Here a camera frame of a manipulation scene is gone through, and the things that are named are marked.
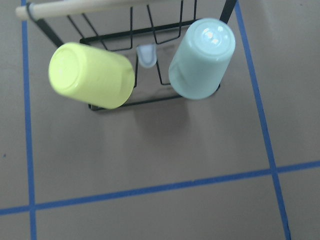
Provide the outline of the light green plastic cup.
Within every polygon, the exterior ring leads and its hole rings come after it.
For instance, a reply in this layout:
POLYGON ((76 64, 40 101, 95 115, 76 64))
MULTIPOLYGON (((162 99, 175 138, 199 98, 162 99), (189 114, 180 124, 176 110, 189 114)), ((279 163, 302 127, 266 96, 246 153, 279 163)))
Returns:
POLYGON ((182 97, 202 100, 217 91, 236 48, 232 29, 203 18, 187 29, 169 65, 171 87, 182 97))

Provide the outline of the yellow plastic cup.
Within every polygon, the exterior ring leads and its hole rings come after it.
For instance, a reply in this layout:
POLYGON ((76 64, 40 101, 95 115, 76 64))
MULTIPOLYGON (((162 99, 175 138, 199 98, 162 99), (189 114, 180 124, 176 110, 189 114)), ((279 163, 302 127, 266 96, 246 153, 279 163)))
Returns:
POLYGON ((127 57, 76 42, 54 52, 48 78, 56 93, 104 109, 123 105, 135 86, 135 71, 127 57))

